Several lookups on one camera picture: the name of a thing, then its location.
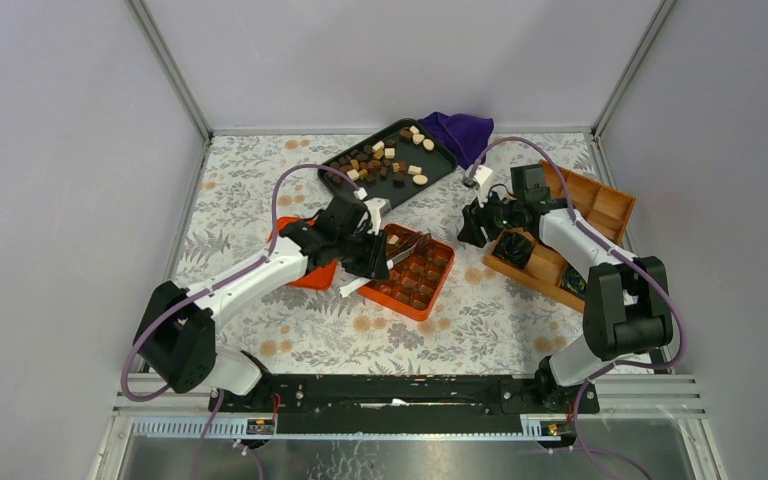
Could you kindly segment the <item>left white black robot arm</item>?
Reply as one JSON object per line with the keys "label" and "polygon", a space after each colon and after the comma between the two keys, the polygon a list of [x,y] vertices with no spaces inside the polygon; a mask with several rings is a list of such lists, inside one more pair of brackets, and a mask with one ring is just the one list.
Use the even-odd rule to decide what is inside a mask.
{"label": "left white black robot arm", "polygon": [[226,347],[218,333],[265,295],[326,267],[386,280],[387,234],[382,218],[389,200],[334,198],[311,220],[290,220],[261,251],[222,274],[179,286],[156,287],[138,328],[132,352],[177,394],[199,386],[230,392],[248,411],[269,401],[265,368],[241,350]]}

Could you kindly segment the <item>orange chocolate box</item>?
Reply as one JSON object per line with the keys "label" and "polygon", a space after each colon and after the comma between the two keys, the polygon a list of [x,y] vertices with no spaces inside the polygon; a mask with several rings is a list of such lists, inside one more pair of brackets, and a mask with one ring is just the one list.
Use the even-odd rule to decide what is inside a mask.
{"label": "orange chocolate box", "polygon": [[390,277],[384,281],[370,281],[357,292],[365,299],[416,322],[424,322],[431,314],[454,264],[455,250],[430,234],[391,223],[385,226],[388,237],[399,240],[390,245],[388,258],[406,252],[410,254],[389,268]]}

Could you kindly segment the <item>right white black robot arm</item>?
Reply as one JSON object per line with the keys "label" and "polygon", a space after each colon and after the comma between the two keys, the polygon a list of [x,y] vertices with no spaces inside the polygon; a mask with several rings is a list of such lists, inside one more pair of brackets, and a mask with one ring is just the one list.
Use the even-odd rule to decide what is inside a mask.
{"label": "right white black robot arm", "polygon": [[492,169],[472,167],[463,183],[475,197],[463,210],[460,241],[483,247],[509,228],[528,231],[558,253],[585,281],[582,334],[540,367],[535,402],[557,412],[573,398],[573,387],[629,355],[669,344],[673,312],[666,272],[655,257],[640,258],[592,227],[572,203],[568,188],[555,198],[539,165],[511,171],[512,198],[494,191]]}

